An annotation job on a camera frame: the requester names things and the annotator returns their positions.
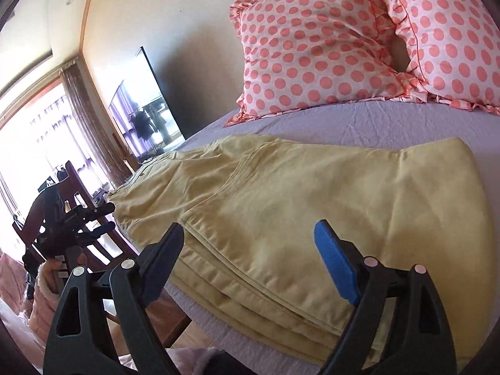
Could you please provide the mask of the pink fuzzy sleeve forearm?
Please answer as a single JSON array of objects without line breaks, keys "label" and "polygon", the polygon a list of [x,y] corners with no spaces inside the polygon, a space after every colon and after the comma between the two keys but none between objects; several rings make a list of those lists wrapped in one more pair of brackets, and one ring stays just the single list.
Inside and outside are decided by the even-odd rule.
[{"label": "pink fuzzy sleeve forearm", "polygon": [[34,299],[28,301],[25,284],[27,272],[19,262],[9,255],[1,257],[1,320],[10,326],[21,339],[35,340],[45,345],[52,325],[59,295],[51,294],[35,283]]}]

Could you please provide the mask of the person left hand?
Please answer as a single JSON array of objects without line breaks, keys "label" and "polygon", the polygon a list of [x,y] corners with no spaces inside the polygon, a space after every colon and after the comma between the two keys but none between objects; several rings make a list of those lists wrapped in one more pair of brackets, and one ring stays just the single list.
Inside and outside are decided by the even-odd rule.
[{"label": "person left hand", "polygon": [[58,289],[58,271],[61,269],[62,262],[57,259],[49,258],[39,268],[38,286],[42,290],[48,290],[51,294],[59,295]]}]

